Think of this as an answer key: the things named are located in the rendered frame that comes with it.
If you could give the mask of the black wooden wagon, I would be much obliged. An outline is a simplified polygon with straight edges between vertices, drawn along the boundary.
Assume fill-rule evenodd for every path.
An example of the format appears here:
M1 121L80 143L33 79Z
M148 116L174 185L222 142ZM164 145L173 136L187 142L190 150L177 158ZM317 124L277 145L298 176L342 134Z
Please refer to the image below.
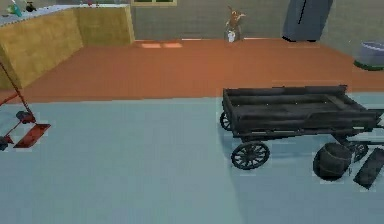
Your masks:
M346 90L345 85L223 89L220 125L242 141L232 164L256 169L269 159L267 141L319 134L335 139L328 148L359 161L372 143L350 138L379 128L384 109L368 109Z

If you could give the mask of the dark grey fridge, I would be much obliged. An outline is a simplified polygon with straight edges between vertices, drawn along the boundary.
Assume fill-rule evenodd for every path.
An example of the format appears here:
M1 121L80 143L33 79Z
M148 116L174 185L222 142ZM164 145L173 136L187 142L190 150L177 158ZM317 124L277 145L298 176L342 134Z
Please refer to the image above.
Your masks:
M290 0L282 30L288 42L319 41L334 0Z

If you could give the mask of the black barrel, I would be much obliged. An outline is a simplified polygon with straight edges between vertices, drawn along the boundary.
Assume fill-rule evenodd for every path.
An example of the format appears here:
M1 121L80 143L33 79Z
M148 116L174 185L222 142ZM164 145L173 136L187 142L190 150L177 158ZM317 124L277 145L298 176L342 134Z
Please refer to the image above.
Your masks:
M348 170L352 152L337 143L326 143L315 155L313 172L322 180L336 181Z

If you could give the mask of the yellow kitchen counter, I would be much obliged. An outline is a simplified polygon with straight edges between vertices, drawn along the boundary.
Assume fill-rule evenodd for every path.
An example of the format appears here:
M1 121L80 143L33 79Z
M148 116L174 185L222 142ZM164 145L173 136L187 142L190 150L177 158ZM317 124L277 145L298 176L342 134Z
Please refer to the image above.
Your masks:
M0 90L26 87L83 47L135 41L131 7L53 5L0 15Z

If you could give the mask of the black flat plank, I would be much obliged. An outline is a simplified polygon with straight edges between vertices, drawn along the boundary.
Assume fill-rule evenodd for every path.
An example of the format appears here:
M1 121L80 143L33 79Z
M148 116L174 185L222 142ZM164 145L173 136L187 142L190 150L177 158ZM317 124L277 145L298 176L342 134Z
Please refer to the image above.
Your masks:
M375 148L355 175L353 181L370 189L384 166L384 149Z

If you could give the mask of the grey bin with green base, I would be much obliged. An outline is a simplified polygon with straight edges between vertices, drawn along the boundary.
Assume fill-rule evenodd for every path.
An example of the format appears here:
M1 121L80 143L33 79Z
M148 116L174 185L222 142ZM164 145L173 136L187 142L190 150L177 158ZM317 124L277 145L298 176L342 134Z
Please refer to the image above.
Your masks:
M384 70L384 41L362 42L354 63L365 70Z

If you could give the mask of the teal bottle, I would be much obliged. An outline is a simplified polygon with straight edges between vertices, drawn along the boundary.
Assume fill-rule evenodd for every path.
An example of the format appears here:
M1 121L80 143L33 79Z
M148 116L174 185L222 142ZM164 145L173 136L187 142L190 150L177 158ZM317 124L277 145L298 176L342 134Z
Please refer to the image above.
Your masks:
M16 1L15 0L11 0L12 1L12 4L9 5L7 7L7 11L10 13L10 14L15 14L17 15L18 17L21 17L22 16L22 13L20 11L20 8L19 6L17 5Z

